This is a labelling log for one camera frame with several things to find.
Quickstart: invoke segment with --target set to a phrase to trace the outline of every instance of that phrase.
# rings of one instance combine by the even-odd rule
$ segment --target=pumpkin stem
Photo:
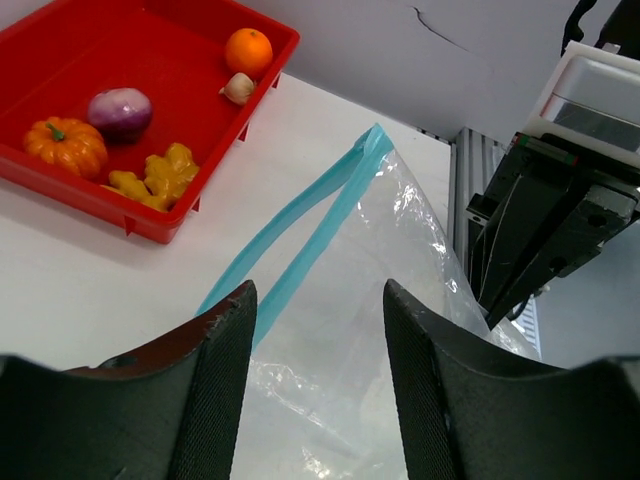
[[[45,127],[47,127],[49,130],[51,130],[51,134],[53,135],[53,139],[56,142],[61,142],[62,140],[64,140],[64,132],[62,130],[58,130],[50,122],[45,123]]]

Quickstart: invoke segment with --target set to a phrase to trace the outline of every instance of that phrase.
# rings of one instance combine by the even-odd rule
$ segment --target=white table
[[[448,145],[287,75],[169,246],[0,180],[0,352],[95,366],[189,320],[240,249],[375,122],[446,228]]]

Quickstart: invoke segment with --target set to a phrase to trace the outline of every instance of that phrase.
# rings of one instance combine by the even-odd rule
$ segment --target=garlic
[[[244,105],[256,88],[256,84],[244,73],[236,73],[218,93],[233,103]]]

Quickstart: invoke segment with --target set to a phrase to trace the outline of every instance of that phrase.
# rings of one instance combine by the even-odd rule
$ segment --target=metal frame
[[[464,128],[451,145],[447,236],[465,274],[469,273],[467,259],[470,229],[475,228],[475,224],[468,220],[467,206],[474,194],[482,194],[486,190],[505,151],[506,148],[501,143],[468,128]],[[538,315],[533,298],[516,323],[525,338],[540,353]]]

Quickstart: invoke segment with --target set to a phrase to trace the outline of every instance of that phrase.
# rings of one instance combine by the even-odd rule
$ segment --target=clear plastic bag
[[[535,358],[508,322],[489,332],[426,196],[379,126],[256,236],[201,310],[245,278],[269,293],[234,479],[406,478],[383,326],[388,278],[457,325]]]

